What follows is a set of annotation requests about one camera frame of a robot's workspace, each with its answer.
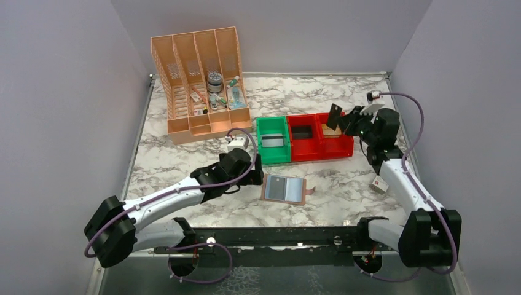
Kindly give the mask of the black VIP credit card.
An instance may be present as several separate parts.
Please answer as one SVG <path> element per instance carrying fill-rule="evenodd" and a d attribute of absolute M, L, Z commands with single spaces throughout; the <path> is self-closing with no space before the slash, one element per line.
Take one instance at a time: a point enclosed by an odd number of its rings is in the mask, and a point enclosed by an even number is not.
<path fill-rule="evenodd" d="M 342 116 L 342 108 L 336 104 L 331 104 L 331 108 L 327 117 L 326 126 L 331 130 L 338 127 L 338 119 Z"/>

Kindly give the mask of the red plastic double bin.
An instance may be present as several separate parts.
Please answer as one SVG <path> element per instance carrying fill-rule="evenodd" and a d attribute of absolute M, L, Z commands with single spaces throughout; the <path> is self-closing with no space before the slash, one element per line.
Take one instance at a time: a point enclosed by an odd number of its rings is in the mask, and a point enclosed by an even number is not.
<path fill-rule="evenodd" d="M 328 113 L 323 112 L 286 117 L 292 162 L 339 159 L 353 155 L 354 139 L 352 137 L 326 136 L 324 127 L 328 116 Z"/>

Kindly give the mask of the green plastic bin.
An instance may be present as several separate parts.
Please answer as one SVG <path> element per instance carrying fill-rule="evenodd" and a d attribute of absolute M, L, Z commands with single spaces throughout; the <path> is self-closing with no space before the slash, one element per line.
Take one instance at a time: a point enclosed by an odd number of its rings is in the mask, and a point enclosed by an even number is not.
<path fill-rule="evenodd" d="M 258 117 L 256 133 L 263 164 L 274 165 L 291 161 L 291 144 L 286 116 Z"/>

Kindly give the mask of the orange plastic file organizer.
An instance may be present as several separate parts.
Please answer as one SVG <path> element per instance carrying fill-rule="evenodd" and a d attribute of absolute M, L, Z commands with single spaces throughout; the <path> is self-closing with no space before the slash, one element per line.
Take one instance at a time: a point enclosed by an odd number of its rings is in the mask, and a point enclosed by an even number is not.
<path fill-rule="evenodd" d="M 151 54 L 165 91 L 167 133 L 174 144 L 222 137 L 235 127 L 252 129 L 236 27 L 152 37 Z M 211 71 L 223 76 L 219 93 L 206 88 Z M 246 107 L 224 108 L 215 96 L 228 103 L 227 84 L 235 76 L 240 76 L 234 87 L 242 91 Z M 194 103 L 194 90 L 206 96 L 207 104 Z"/>

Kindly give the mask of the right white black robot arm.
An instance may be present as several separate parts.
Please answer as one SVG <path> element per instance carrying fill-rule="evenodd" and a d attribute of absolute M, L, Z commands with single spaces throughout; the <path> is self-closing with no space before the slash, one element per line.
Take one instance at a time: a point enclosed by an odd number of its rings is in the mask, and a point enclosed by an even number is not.
<path fill-rule="evenodd" d="M 366 114 L 362 106 L 342 114 L 333 106 L 328 126 L 343 135 L 357 136 L 366 143 L 366 159 L 377 176 L 386 182 L 408 213 L 404 226 L 383 217 L 361 218 L 357 242 L 361 246 L 381 243 L 397 251 L 407 267 L 446 267 L 458 260 L 462 218 L 444 208 L 410 171 L 407 157 L 396 145 L 399 113 L 383 108 Z"/>

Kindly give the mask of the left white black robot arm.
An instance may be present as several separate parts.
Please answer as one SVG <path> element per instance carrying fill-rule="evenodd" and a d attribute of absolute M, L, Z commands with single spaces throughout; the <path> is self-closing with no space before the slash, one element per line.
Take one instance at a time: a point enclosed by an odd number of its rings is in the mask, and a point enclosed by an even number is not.
<path fill-rule="evenodd" d="M 235 148 L 220 154 L 218 162 L 200 167 L 176 184 L 151 195 L 130 201 L 108 197 L 84 228 L 88 240 L 84 254 L 97 258 L 102 267 L 108 268 L 135 251 L 165 246 L 166 240 L 175 246 L 184 240 L 192 241 L 193 235 L 184 221 L 159 227 L 151 225 L 178 210 L 231 194 L 232 186 L 259 186 L 263 177 L 261 155 L 250 156 Z"/>

